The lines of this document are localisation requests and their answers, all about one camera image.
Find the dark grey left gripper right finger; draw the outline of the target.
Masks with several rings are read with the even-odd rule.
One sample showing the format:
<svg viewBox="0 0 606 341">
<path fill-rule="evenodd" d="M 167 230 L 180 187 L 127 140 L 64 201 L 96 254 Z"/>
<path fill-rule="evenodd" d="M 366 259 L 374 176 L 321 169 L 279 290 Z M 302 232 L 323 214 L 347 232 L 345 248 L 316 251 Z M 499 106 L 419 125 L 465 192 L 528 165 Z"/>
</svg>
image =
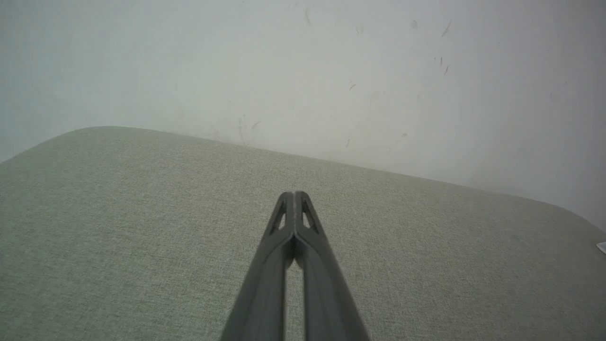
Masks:
<svg viewBox="0 0 606 341">
<path fill-rule="evenodd" d="M 306 341 L 368 341 L 311 198 L 302 191 L 295 192 L 295 247 L 303 270 Z"/>
</svg>

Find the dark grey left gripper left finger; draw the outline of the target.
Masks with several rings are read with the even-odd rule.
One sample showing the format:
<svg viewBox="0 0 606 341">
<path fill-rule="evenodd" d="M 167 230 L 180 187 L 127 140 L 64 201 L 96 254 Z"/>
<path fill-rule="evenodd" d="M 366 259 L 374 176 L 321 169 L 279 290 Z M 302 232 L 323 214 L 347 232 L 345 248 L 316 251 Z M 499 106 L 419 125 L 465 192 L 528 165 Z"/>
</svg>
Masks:
<svg viewBox="0 0 606 341">
<path fill-rule="evenodd" d="M 271 213 L 240 293 L 227 319 L 222 341 L 285 339 L 285 272 L 292 263 L 294 193 L 282 193 Z"/>
</svg>

